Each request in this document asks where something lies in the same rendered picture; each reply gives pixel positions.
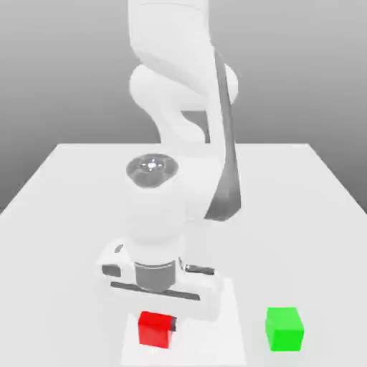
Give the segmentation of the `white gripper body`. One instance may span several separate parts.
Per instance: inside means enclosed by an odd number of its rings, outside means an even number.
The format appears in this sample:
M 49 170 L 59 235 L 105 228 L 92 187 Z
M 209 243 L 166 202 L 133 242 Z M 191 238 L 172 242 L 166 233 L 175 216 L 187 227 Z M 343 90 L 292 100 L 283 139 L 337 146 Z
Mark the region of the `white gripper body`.
M 149 311 L 180 318 L 213 320 L 221 305 L 223 281 L 216 277 L 178 277 L 158 287 L 140 285 L 134 278 L 105 277 L 100 290 L 133 313 Z

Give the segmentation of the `small red cube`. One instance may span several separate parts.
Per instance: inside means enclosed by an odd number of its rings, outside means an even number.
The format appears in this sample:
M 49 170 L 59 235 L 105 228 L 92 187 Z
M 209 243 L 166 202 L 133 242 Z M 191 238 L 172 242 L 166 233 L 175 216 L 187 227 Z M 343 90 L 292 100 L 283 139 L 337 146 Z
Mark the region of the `small red cube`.
M 139 343 L 158 348 L 170 348 L 172 335 L 170 331 L 172 315 L 143 311 L 138 319 Z

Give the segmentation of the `small green cube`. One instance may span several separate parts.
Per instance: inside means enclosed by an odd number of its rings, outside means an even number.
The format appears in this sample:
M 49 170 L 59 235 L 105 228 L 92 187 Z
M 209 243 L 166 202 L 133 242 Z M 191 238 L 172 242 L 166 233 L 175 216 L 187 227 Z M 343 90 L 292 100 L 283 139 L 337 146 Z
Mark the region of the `small green cube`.
M 302 348 L 305 329 L 296 307 L 268 308 L 265 332 L 271 351 L 298 352 Z

